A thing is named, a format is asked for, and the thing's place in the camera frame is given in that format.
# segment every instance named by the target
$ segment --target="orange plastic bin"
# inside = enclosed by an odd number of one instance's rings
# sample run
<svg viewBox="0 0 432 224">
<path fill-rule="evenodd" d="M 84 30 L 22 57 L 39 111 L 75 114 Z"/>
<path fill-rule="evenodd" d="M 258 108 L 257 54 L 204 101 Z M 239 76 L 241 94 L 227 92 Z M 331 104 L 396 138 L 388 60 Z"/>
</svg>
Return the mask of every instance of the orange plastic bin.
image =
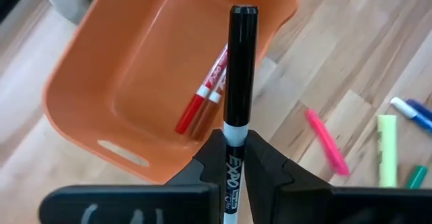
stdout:
<svg viewBox="0 0 432 224">
<path fill-rule="evenodd" d="M 78 146 L 165 183 L 203 145 L 174 128 L 226 43 L 235 3 L 259 7 L 261 61 L 297 0 L 95 0 L 48 83 L 49 120 Z"/>
</svg>

